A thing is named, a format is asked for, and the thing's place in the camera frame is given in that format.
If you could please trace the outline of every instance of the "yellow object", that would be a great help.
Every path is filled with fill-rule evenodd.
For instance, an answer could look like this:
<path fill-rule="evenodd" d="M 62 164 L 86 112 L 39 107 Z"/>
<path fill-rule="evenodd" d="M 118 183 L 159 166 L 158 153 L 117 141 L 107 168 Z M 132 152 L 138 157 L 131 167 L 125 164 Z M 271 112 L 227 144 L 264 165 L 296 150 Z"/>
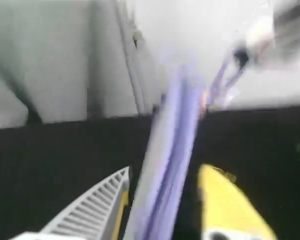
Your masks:
<path fill-rule="evenodd" d="M 198 187 L 204 206 L 202 229 L 238 231 L 276 239 L 245 194 L 224 175 L 236 179 L 236 176 L 211 165 L 203 165 L 199 170 Z"/>
<path fill-rule="evenodd" d="M 112 233 L 111 240 L 117 240 L 118 239 L 121 220 L 122 220 L 122 215 L 124 213 L 124 206 L 128 205 L 128 201 L 129 201 L 129 193 L 128 193 L 128 191 L 125 191 L 122 194 L 122 199 L 121 199 L 121 202 L 120 202 L 118 215 L 116 216 L 115 226 L 114 226 L 114 230 L 113 230 L 113 233 Z"/>

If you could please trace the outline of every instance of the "black surface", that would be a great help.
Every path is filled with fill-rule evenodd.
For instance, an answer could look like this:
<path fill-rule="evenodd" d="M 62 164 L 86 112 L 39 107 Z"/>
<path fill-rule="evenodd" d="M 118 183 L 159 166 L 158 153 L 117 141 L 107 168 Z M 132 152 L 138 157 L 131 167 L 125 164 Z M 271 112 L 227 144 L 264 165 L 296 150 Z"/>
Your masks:
<path fill-rule="evenodd" d="M 150 126 L 150 117 L 140 117 L 0 130 L 0 240 L 39 231 L 127 165 L 133 195 Z M 173 239 L 200 236 L 197 173 L 203 162 L 237 176 L 280 240 L 300 239 L 299 143 L 300 107 L 210 113 L 199 124 Z"/>

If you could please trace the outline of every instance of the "white plastic part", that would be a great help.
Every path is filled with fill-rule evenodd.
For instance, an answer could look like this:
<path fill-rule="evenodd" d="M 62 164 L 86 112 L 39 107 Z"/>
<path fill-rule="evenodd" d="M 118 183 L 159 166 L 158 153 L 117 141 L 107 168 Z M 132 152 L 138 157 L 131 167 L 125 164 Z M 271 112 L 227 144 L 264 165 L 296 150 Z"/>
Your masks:
<path fill-rule="evenodd" d="M 86 240 L 110 240 L 124 192 L 129 190 L 129 167 L 94 185 L 52 219 L 44 234 L 68 235 Z"/>
<path fill-rule="evenodd" d="M 85 240 L 77 236 L 62 236 L 56 234 L 45 234 L 37 232 L 24 232 L 11 240 Z"/>

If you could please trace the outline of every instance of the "vent slot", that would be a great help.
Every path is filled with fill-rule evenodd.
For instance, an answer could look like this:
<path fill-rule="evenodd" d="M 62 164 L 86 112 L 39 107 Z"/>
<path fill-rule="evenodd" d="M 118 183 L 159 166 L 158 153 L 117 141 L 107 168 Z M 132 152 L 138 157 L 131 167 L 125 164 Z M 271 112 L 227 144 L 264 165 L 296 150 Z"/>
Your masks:
<path fill-rule="evenodd" d="M 90 208 L 88 208 L 88 207 L 86 207 L 86 206 L 84 206 L 84 205 L 77 206 L 75 209 L 76 209 L 78 212 L 80 212 L 80 213 L 86 215 L 86 217 L 90 216 L 90 217 L 94 218 L 95 220 L 100 220 L 100 221 L 105 220 L 104 217 L 93 214 L 93 213 L 91 212 Z"/>
<path fill-rule="evenodd" d="M 113 200 L 114 199 L 114 196 L 111 194 L 111 192 L 109 192 L 106 188 L 104 187 L 99 187 L 99 192 L 105 196 L 106 198 L 108 198 L 109 200 Z"/>
<path fill-rule="evenodd" d="M 87 207 L 87 208 L 89 208 L 90 210 L 94 211 L 96 214 L 101 215 L 102 217 L 106 215 L 105 212 L 103 212 L 103 211 L 101 211 L 101 210 L 95 208 L 92 204 L 90 204 L 90 203 L 87 202 L 87 201 L 83 201 L 83 202 L 82 202 L 82 205 L 85 206 L 85 207 Z"/>
<path fill-rule="evenodd" d="M 109 183 L 106 182 L 103 186 L 113 195 L 116 194 L 116 189 L 113 186 L 111 186 Z"/>
<path fill-rule="evenodd" d="M 75 210 L 75 211 L 71 212 L 69 216 L 72 216 L 74 218 L 78 218 L 83 222 L 87 222 L 87 223 L 91 223 L 91 224 L 94 224 L 94 225 L 97 225 L 97 226 L 101 226 L 101 222 L 97 221 L 95 218 L 89 216 L 88 214 L 82 214 L 78 210 Z"/>
<path fill-rule="evenodd" d="M 82 219 L 74 217 L 74 216 L 66 216 L 63 219 L 63 222 L 66 222 L 66 223 L 68 222 L 71 224 L 82 226 L 83 228 L 86 228 L 87 230 L 91 229 L 96 232 L 100 232 L 100 229 L 97 228 L 96 225 L 93 225 L 92 223 L 89 223 L 89 222 L 82 221 Z"/>
<path fill-rule="evenodd" d="M 109 201 L 108 199 L 106 199 L 103 196 L 102 192 L 100 192 L 100 191 L 97 190 L 97 191 L 93 192 L 93 195 L 96 196 L 98 199 L 100 199 L 103 203 L 107 204 L 108 206 L 111 205 L 111 201 Z"/>

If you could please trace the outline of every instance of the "gray fabric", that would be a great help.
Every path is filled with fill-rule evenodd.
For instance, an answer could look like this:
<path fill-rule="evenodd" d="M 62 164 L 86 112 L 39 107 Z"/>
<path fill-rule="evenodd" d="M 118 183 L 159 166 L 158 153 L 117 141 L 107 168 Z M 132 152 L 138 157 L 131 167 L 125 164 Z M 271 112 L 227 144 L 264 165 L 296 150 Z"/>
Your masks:
<path fill-rule="evenodd" d="M 26 124 L 28 109 L 0 80 L 0 129 Z"/>
<path fill-rule="evenodd" d="M 149 113 L 156 84 L 145 90 L 124 11 L 116 0 L 0 0 L 2 81 L 44 123 Z"/>

